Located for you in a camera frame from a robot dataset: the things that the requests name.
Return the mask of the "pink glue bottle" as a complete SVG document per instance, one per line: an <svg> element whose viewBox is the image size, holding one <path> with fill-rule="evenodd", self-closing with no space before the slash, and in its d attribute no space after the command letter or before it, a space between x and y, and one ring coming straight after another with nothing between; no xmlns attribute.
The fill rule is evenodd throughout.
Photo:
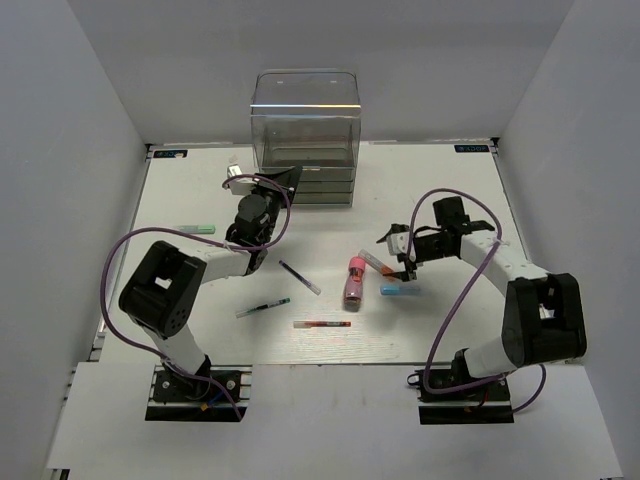
<svg viewBox="0 0 640 480"><path fill-rule="evenodd" d="M343 291L343 307L347 311L357 312L361 307L365 270L364 259L359 256L351 258Z"/></svg>

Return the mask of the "clear drawer organizer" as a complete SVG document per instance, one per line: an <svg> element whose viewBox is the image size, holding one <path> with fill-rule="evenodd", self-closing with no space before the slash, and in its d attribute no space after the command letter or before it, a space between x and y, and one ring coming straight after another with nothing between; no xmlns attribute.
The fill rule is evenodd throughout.
<svg viewBox="0 0 640 480"><path fill-rule="evenodd" d="M302 167L299 205L353 204L361 139L359 117L252 116L254 163L260 172Z"/></svg>

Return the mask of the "clear organizer lid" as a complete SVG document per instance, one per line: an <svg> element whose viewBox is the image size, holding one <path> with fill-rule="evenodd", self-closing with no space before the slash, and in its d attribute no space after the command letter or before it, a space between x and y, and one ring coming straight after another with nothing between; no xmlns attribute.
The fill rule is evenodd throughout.
<svg viewBox="0 0 640 480"><path fill-rule="evenodd" d="M256 80L252 116L359 117L356 76L331 69L268 70Z"/></svg>

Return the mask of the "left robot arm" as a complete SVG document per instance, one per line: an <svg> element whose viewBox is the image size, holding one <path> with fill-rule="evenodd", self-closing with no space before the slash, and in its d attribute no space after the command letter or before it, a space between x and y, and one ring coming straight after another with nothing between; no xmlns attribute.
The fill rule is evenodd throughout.
<svg viewBox="0 0 640 480"><path fill-rule="evenodd" d="M197 345L187 321L200 286L253 274L266 258L281 210L293 203L300 166L276 173L247 175L227 168L223 187L241 197L222 243L188 253L154 242L123 288L119 308L151 338L165 369L188 398L199 399L211 387L211 362Z"/></svg>

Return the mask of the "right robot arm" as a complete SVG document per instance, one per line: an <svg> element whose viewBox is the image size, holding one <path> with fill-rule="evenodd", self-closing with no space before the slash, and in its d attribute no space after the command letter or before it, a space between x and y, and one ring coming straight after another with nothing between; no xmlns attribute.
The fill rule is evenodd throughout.
<svg viewBox="0 0 640 480"><path fill-rule="evenodd" d="M505 304L499 335L481 346L459 350L442 382L424 368L422 386L434 395L457 393L472 399L488 383L522 367L582 357L587 349L580 287L568 273L535 265L501 238L497 223L473 220L459 196L433 205L436 225L393 224L381 238L403 264L395 278L409 282L424 263L457 258L474 267L474 280L486 278Z"/></svg>

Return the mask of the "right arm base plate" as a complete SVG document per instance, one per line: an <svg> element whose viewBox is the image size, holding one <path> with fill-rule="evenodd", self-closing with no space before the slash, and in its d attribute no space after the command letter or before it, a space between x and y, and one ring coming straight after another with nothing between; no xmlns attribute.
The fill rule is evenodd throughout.
<svg viewBox="0 0 640 480"><path fill-rule="evenodd" d="M429 393L422 384L422 370L407 377L418 393L421 425L489 425L514 422L510 391L505 380L462 392Z"/></svg>

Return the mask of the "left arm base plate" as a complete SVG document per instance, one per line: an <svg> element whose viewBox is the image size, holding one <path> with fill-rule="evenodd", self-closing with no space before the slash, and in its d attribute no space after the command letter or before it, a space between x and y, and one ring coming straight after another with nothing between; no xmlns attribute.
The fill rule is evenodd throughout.
<svg viewBox="0 0 640 480"><path fill-rule="evenodd" d="M252 382L250 366L212 367L210 377L220 383L241 415L246 412ZM225 394L209 382L178 377L157 366L145 412L151 422L237 423L240 421Z"/></svg>

